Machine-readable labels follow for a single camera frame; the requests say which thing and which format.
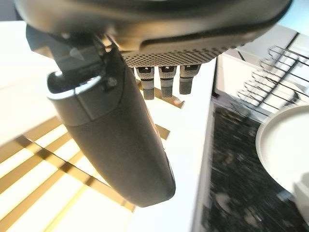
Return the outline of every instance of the dark granite countertop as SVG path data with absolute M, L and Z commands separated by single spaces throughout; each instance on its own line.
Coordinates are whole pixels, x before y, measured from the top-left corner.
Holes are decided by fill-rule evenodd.
M 256 150 L 260 124 L 224 108 L 214 116 L 210 232 L 309 232 L 293 196 L 263 168 Z

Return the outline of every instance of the white plate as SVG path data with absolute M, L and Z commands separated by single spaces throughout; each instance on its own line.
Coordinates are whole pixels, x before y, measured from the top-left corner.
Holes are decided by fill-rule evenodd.
M 270 176 L 293 193 L 294 183 L 309 172 L 309 105 L 271 116 L 257 132 L 256 150 Z

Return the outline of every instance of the metal wire rack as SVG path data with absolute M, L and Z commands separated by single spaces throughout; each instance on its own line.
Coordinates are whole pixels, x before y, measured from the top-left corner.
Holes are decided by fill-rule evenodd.
M 268 53 L 270 58 L 261 60 L 261 69 L 238 91 L 238 104 L 248 109 L 244 117 L 253 112 L 266 117 L 291 104 L 309 104 L 309 57 L 278 46 Z

